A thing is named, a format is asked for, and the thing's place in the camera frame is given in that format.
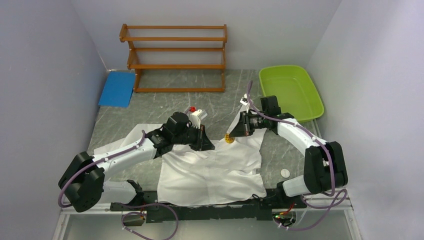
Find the yellow brooch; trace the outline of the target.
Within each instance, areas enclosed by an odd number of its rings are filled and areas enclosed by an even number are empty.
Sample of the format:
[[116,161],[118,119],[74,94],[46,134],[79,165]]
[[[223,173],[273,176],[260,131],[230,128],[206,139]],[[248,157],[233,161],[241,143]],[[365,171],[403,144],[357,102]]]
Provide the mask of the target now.
[[224,140],[228,144],[232,144],[235,141],[234,137],[231,137],[229,133],[226,133],[224,136]]

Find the white shirt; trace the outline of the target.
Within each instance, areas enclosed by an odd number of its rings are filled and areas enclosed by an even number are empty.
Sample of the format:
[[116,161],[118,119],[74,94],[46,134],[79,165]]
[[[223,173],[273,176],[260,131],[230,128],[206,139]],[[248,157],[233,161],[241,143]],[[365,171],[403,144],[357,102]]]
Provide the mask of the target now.
[[[94,155],[117,150],[138,140],[142,131],[148,133],[157,128],[158,124],[138,124],[127,137],[97,148]],[[259,173],[264,134],[265,130],[259,129],[251,136],[236,138],[231,144],[224,139],[215,140],[215,149],[208,151],[174,146],[161,158],[158,201],[191,207],[245,201],[253,195],[265,197],[267,193]]]

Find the white round brooch backing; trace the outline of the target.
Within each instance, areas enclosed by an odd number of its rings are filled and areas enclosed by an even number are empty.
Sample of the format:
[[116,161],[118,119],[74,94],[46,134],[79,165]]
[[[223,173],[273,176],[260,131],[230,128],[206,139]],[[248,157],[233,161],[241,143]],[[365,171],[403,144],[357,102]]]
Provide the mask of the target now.
[[290,171],[289,171],[288,169],[283,168],[283,169],[280,171],[280,175],[281,175],[283,178],[288,179],[288,178],[290,177],[291,173],[290,173]]

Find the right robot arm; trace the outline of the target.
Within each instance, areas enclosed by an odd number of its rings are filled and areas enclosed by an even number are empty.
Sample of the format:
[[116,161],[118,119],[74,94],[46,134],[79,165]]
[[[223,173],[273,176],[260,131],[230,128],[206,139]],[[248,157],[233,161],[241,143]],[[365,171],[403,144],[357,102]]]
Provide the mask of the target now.
[[256,130],[267,129],[287,140],[304,156],[303,174],[276,185],[277,205],[286,208],[295,197],[304,195],[334,196],[336,188],[348,183],[342,146],[316,136],[292,114],[283,113],[276,96],[263,97],[260,101],[261,109],[257,109],[248,95],[241,98],[246,109],[241,111],[229,137],[249,137]]

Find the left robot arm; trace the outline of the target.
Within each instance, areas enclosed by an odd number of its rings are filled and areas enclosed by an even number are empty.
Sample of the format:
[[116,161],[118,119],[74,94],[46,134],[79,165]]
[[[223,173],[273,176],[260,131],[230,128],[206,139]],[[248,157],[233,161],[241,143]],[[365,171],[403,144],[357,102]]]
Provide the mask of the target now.
[[72,207],[78,213],[96,204],[120,204],[130,210],[145,203],[143,188],[134,180],[110,181],[110,177],[138,163],[154,160],[171,152],[175,145],[186,145],[194,151],[214,150],[202,120],[207,112],[174,112],[166,123],[134,142],[102,154],[78,153],[60,178],[57,203]]

